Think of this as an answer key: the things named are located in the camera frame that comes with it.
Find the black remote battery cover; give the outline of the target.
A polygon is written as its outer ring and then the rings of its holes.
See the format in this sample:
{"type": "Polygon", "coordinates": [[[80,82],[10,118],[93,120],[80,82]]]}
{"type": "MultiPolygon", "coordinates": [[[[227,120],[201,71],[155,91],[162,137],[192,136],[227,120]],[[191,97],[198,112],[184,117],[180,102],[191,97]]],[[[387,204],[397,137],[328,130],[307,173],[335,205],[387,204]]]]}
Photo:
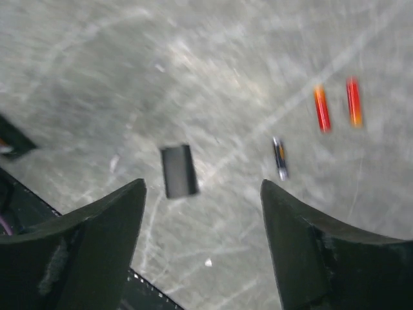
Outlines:
{"type": "Polygon", "coordinates": [[[190,145],[160,149],[165,194],[168,199],[192,196],[199,192],[190,145]]]}

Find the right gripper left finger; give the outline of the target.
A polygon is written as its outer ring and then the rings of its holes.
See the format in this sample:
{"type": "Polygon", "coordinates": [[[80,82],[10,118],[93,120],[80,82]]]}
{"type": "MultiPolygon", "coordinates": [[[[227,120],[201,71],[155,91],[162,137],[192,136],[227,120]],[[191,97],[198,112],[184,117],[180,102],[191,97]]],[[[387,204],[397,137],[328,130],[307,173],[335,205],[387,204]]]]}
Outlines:
{"type": "Polygon", "coordinates": [[[68,214],[1,237],[2,309],[116,309],[145,209],[134,180],[68,214]]]}

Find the black slim remote control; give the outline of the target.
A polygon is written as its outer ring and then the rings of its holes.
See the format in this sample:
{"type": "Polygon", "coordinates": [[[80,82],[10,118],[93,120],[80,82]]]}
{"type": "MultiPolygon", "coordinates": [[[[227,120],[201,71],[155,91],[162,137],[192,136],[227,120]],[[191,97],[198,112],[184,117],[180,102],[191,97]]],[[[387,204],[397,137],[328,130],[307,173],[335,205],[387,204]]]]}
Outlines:
{"type": "Polygon", "coordinates": [[[37,145],[1,115],[1,155],[14,161],[35,150],[37,145]]]}

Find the dark battery lowest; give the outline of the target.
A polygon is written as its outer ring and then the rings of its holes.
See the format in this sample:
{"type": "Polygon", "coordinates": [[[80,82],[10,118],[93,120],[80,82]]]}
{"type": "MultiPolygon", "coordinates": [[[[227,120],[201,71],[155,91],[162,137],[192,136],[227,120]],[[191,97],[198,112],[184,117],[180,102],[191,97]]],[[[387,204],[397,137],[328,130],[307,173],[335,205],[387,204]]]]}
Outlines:
{"type": "Polygon", "coordinates": [[[281,181],[285,181],[288,178],[288,169],[287,169],[287,163],[286,163],[285,150],[283,147],[283,143],[280,139],[276,137],[272,138],[272,143],[273,143],[274,156],[276,160],[279,178],[281,181]]]}

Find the red orange battery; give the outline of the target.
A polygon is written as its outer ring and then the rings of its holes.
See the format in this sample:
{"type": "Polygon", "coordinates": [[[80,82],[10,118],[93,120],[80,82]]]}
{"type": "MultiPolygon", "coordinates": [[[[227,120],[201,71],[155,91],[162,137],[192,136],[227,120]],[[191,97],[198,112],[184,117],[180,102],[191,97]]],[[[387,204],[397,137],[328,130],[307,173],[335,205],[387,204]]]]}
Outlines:
{"type": "Polygon", "coordinates": [[[363,126],[363,115],[359,96],[359,85],[355,77],[349,77],[346,82],[348,111],[350,123],[353,127],[363,126]]]}
{"type": "Polygon", "coordinates": [[[330,117],[328,113],[327,99],[322,85],[314,87],[314,103],[317,112],[319,129],[322,133],[331,131],[330,117]]]}

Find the black base bar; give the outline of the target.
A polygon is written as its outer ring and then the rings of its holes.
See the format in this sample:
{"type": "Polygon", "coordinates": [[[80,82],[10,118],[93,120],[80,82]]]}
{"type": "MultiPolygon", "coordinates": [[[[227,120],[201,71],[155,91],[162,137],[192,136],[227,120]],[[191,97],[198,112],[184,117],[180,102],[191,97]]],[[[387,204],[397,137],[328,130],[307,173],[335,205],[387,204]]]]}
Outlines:
{"type": "MultiPolygon", "coordinates": [[[[12,222],[15,232],[11,236],[27,233],[35,225],[62,216],[7,172],[1,173],[1,208],[12,222]]],[[[177,308],[176,302],[129,268],[116,309],[177,308]]]]}

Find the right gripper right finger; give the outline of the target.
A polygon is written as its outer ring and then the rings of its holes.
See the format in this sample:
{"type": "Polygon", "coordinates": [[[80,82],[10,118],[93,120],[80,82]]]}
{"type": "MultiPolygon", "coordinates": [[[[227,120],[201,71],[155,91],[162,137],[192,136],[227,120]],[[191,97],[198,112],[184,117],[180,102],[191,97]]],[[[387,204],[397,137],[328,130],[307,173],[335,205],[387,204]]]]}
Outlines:
{"type": "Polygon", "coordinates": [[[412,242],[343,223],[270,180],[265,230],[283,309],[411,309],[412,242]]]}

